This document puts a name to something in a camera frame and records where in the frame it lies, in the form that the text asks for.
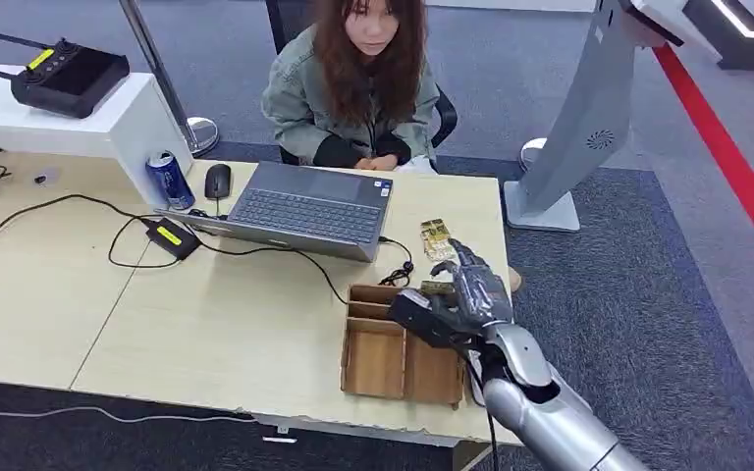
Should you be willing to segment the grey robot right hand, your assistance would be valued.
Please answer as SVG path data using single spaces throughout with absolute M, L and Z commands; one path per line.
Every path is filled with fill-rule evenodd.
M 431 275 L 447 271 L 452 275 L 453 294 L 428 294 L 435 316 L 454 331 L 481 335 L 494 324 L 513 321 L 510 289 L 488 263 L 456 238 L 449 238 L 458 262 L 437 264 Z

